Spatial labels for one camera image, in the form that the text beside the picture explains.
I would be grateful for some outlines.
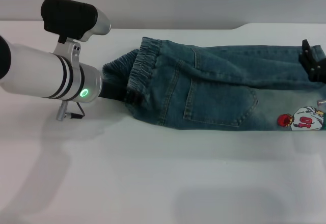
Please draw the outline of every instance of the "red patch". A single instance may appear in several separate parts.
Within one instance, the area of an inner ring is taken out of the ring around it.
[[[284,114],[280,115],[277,119],[277,124],[282,127],[290,126],[292,122],[292,115]]]

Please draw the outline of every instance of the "jeans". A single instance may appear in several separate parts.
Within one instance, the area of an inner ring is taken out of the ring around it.
[[[103,66],[126,86],[141,121],[177,129],[320,130],[323,83],[310,82],[301,46],[196,47],[144,37],[140,49]],[[320,46],[311,47],[318,61]]]

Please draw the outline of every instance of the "white table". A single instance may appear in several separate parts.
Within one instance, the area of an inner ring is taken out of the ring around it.
[[[0,34],[44,51],[58,38],[40,21],[2,21]],[[112,30],[82,43],[81,62],[100,69],[143,36],[198,46],[307,38],[326,50],[326,24]],[[326,132],[178,131],[101,98],[84,119],[57,122],[59,101],[0,98],[1,224],[326,222]]]

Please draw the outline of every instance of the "black stripe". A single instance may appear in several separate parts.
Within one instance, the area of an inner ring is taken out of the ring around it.
[[[65,66],[65,63],[64,63],[64,60],[60,57],[60,56],[57,56],[59,58],[59,60],[61,61],[61,64],[62,64],[62,68],[63,68],[63,77],[62,77],[62,82],[61,82],[61,85],[59,87],[59,89],[53,93],[53,95],[51,96],[48,96],[46,98],[53,98],[55,97],[56,95],[59,94],[59,92],[61,92],[62,88],[65,86],[66,84],[66,80],[67,80],[67,69],[66,69],[66,66]]]
[[[69,67],[69,73],[70,73],[69,83],[68,83],[66,90],[59,97],[52,98],[52,99],[59,99],[59,98],[62,98],[63,96],[65,96],[69,92],[72,82],[73,82],[73,70],[72,70],[71,63],[65,57],[61,57],[61,58],[63,58],[66,61],[67,65]]]
[[[66,101],[71,101],[71,100],[75,99],[75,98],[80,94],[80,92],[82,91],[82,89],[83,89],[83,87],[84,87],[84,83],[85,83],[85,74],[84,74],[84,70],[83,70],[82,66],[79,65],[79,67],[80,67],[80,75],[81,75],[81,79],[82,79],[82,80],[80,81],[80,87],[79,87],[77,93],[76,93],[75,95],[73,95],[70,99],[67,99]]]

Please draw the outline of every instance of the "cartoon patch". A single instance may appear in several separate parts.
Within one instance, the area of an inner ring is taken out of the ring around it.
[[[320,130],[324,123],[324,112],[314,107],[302,107],[292,116],[280,115],[277,124],[282,127],[291,127],[292,131]]]

